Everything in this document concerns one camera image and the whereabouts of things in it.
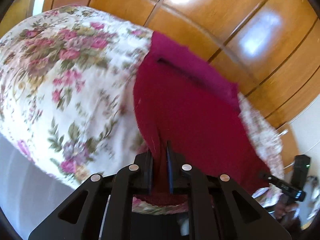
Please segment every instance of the pink rose pattern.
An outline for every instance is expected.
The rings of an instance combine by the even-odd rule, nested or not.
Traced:
[[[107,44],[107,41],[103,38],[94,38],[91,47],[96,49],[103,49]]]
[[[90,23],[90,26],[95,28],[96,30],[101,30],[104,28],[104,24],[103,23]]]
[[[48,38],[42,38],[42,39],[38,39],[38,40],[29,40],[26,43],[30,44],[30,45],[35,45],[35,46],[50,46],[51,44],[54,43],[54,40],[52,39],[48,39]]]
[[[32,156],[31,156],[30,151],[29,151],[29,147],[28,147],[28,145],[26,144],[26,142],[24,140],[17,141],[17,147],[20,150],[20,152],[22,152],[23,155],[25,155],[25,157],[27,157],[27,159],[29,161],[34,163],[34,160],[33,160]]]
[[[60,37],[66,41],[71,40],[72,38],[77,36],[77,33],[75,31],[70,31],[68,29],[62,29],[58,32],[58,35],[60,34]]]
[[[48,11],[48,12],[45,12],[46,15],[50,15],[50,16],[58,16],[58,11],[55,11],[55,10],[51,10],[51,11]]]
[[[59,52],[59,58],[62,60],[75,59],[75,58],[79,57],[79,55],[80,55],[80,52],[76,51],[74,49],[68,49],[68,50],[62,49]]]
[[[134,30],[134,31],[129,31],[129,34],[134,35],[134,36],[142,39],[148,35],[148,32],[143,29],[138,29],[138,30]]]
[[[92,40],[91,37],[74,37],[70,40],[68,40],[68,42],[65,44],[65,48],[66,49],[72,49],[74,51],[80,51],[80,49],[83,48],[90,48],[91,44],[93,41],[91,41],[91,43],[89,42],[90,40]]]
[[[33,38],[33,37],[37,36],[38,34],[39,34],[39,33],[36,32],[36,31],[27,31],[27,32],[26,32],[26,37],[27,37],[27,38]]]
[[[62,170],[66,173],[75,173],[76,165],[73,160],[64,161],[60,164]]]
[[[64,110],[72,99],[73,89],[76,93],[80,93],[85,85],[85,81],[81,80],[82,74],[76,70],[67,70],[60,77],[55,78],[52,84],[55,90],[52,92],[52,102],[57,104],[57,108]]]

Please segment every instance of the mattress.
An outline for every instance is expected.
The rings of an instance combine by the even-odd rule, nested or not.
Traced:
[[[23,240],[73,189],[49,177],[0,134],[0,207]]]

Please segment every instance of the red towel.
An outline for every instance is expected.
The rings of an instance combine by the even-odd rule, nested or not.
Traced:
[[[143,200],[159,206],[185,201],[169,196],[168,140],[205,174],[228,174],[250,194],[269,186],[258,178],[259,171],[270,171],[238,117],[236,87],[185,47],[154,32],[133,96],[138,127],[154,158],[154,189]]]

